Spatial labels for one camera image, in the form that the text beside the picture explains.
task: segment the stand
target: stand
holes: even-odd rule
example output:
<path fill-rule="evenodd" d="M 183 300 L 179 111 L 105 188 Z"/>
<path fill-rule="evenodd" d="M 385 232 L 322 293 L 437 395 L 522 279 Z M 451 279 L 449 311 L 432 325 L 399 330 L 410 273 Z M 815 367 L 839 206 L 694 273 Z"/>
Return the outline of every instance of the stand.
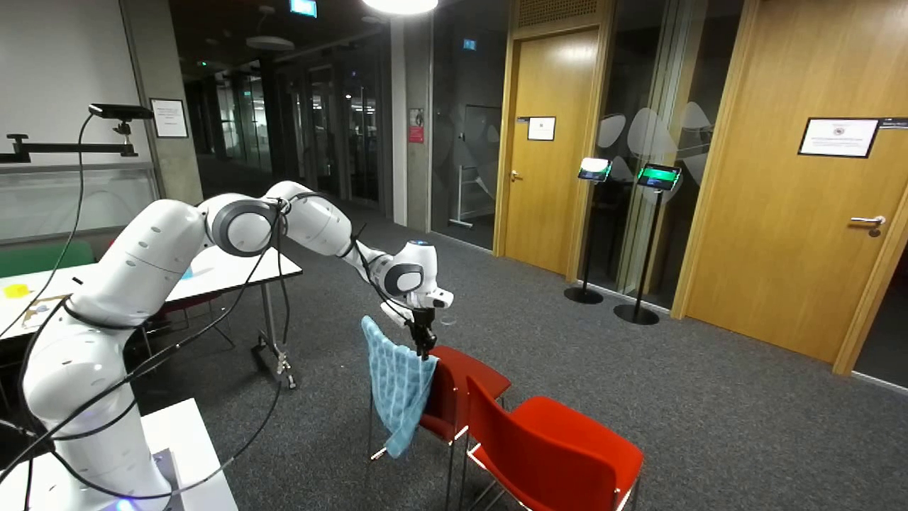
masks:
<path fill-rule="evenodd" d="M 620 320 L 630 324 L 657 324 L 657 315 L 653 308 L 643 308 L 643 287 L 646 287 L 646 274 L 650 274 L 650 254 L 653 254 L 653 242 L 654 242 L 654 225 L 657 225 L 657 212 L 660 212 L 660 189 L 654 189 L 654 210 L 653 210 L 653 225 L 650 225 L 650 239 L 646 239 L 646 254 L 643 254 L 643 269 L 640 269 L 640 281 L 634 284 L 634 297 L 633 304 L 619 304 L 615 315 Z"/>
<path fill-rule="evenodd" d="M 602 300 L 602 294 L 590 289 L 592 215 L 596 215 L 596 193 L 592 193 L 592 206 L 588 215 L 585 281 L 578 287 L 565 289 L 568 300 L 575 300 L 575 304 L 599 304 Z"/>

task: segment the door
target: door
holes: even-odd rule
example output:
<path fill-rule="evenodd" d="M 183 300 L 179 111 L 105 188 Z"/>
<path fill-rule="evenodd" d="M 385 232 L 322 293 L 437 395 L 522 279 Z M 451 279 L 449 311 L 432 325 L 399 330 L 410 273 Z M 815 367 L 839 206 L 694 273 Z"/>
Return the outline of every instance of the door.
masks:
<path fill-rule="evenodd" d="M 893 218 L 908 132 L 880 127 L 866 158 L 796 151 L 810 117 L 908 114 L 905 3 L 752 0 L 729 80 L 684 311 L 830 364 L 901 235 L 856 215 Z"/>
<path fill-rule="evenodd" d="M 592 69 L 596 32 L 522 40 L 515 47 L 504 254 L 549 273 L 568 273 L 575 252 L 569 230 L 585 189 L 575 172 L 588 142 Z"/>

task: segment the robotic arm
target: robotic arm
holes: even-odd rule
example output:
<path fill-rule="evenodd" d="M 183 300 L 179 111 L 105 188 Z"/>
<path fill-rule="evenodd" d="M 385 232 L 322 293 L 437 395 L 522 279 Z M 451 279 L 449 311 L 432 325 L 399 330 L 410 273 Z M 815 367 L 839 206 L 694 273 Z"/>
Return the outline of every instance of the robotic arm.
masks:
<path fill-rule="evenodd" d="M 197 206 L 158 198 L 122 230 L 95 273 L 48 318 L 30 347 L 23 395 L 46 428 L 60 428 L 53 449 L 67 466 L 118 493 L 170 491 L 148 452 L 129 386 L 74 421 L 70 415 L 126 375 L 125 341 L 158 311 L 197 249 L 216 245 L 233 254 L 257 254 L 274 235 L 344 259 L 380 293 L 383 308 L 410 333 L 416 352 L 434 347 L 434 308 L 451 307 L 454 294 L 437 287 L 432 245 L 410 242 L 396 254 L 365 246 L 331 201 L 294 182 L 277 182 L 260 198 L 224 193 Z M 75 479 L 53 493 L 53 509 L 111 506 L 108 493 Z M 168 500 L 134 503 L 142 511 L 165 506 Z"/>

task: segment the blue cloth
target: blue cloth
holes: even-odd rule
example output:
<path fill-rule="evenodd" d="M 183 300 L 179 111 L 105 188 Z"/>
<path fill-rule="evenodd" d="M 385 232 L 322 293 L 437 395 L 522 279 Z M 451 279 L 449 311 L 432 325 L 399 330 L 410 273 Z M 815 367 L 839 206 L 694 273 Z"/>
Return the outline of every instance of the blue cloth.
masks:
<path fill-rule="evenodd" d="M 399 456 L 420 425 L 437 358 L 422 359 L 414 348 L 388 341 L 368 315 L 359 330 L 368 347 L 370 402 L 392 432 L 385 452 Z"/>

